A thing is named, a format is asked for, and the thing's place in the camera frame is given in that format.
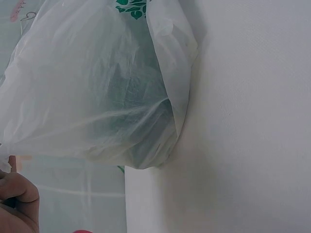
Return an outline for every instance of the white wall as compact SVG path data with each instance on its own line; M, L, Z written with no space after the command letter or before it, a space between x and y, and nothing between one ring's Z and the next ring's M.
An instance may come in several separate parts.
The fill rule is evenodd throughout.
M180 1L189 114L171 161L127 170L128 232L310 232L311 1Z

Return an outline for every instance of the red object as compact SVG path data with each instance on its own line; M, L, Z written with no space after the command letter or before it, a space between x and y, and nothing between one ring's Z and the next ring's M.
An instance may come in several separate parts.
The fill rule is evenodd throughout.
M86 230L77 230L74 233L92 233L92 232L89 232L89 231L86 231Z

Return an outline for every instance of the white plastic bag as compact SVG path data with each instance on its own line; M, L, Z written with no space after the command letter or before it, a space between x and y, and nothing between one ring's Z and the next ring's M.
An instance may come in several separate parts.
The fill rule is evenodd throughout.
M163 163L184 122L196 52L170 1L45 1L0 87L0 154Z
M0 0L0 85L11 54L44 0Z
M40 232L126 233L124 173L119 168L84 159L21 159L19 172L40 193Z

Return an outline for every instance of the plastic bag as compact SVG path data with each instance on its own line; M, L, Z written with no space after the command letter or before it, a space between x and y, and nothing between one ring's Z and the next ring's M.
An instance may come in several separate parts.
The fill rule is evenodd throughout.
M196 52L170 1L45 1L0 88L0 154L163 163L184 122Z
M31 27L43 0L0 0L0 86L12 52Z
M124 173L118 167L57 157L17 161L19 173L39 190L41 232L126 233Z

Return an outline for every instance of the hand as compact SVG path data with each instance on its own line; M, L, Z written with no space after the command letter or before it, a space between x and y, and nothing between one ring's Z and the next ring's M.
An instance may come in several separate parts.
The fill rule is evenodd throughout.
M39 233L38 189L16 173L15 156L10 156L9 163L11 173L0 171L0 232Z

